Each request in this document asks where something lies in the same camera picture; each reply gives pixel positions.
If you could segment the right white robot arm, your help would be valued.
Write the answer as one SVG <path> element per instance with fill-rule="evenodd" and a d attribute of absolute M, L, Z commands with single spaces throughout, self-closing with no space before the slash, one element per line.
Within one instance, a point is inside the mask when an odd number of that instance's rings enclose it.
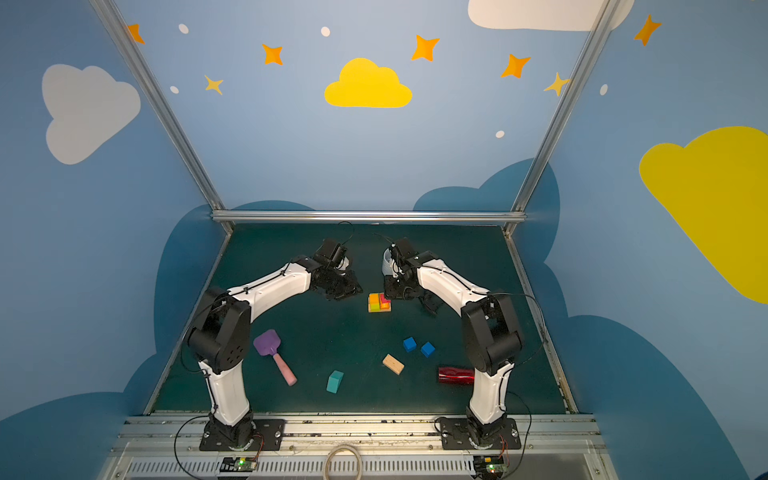
<path fill-rule="evenodd" d="M 445 304 L 460 316 L 463 345 L 474 368 L 466 431 L 471 445 L 491 447 L 508 425 L 509 378 L 524 346 L 512 300 L 470 282 L 432 252 L 417 252 L 406 238 L 385 250 L 382 274 L 388 299 L 418 299 L 432 312 Z"/>

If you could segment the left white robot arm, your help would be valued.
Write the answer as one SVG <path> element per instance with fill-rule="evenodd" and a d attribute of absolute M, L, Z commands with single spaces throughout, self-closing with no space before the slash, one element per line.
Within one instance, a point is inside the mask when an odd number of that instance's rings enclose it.
<path fill-rule="evenodd" d="M 311 290 L 336 301 L 362 292 L 344 244 L 326 239 L 313 255 L 298 255 L 262 278 L 204 292 L 184 338 L 211 401 L 201 450 L 247 451 L 258 446 L 264 435 L 257 431 L 242 374 L 251 324 L 281 302 Z"/>

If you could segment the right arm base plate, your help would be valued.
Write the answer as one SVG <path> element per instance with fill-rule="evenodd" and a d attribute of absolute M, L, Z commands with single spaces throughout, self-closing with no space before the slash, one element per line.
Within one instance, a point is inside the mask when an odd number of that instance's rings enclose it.
<path fill-rule="evenodd" d="M 521 450 L 522 439 L 513 419 L 482 424 L 473 418 L 438 417 L 435 426 L 444 450 Z"/>

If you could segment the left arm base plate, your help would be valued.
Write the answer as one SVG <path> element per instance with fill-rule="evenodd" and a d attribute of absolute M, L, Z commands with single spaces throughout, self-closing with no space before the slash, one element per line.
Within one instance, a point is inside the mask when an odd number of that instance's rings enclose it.
<path fill-rule="evenodd" d="M 246 416 L 236 425 L 229 426 L 211 418 L 205 425 L 199 450 L 277 451 L 281 447 L 284 428 L 283 419 L 252 419 Z"/>

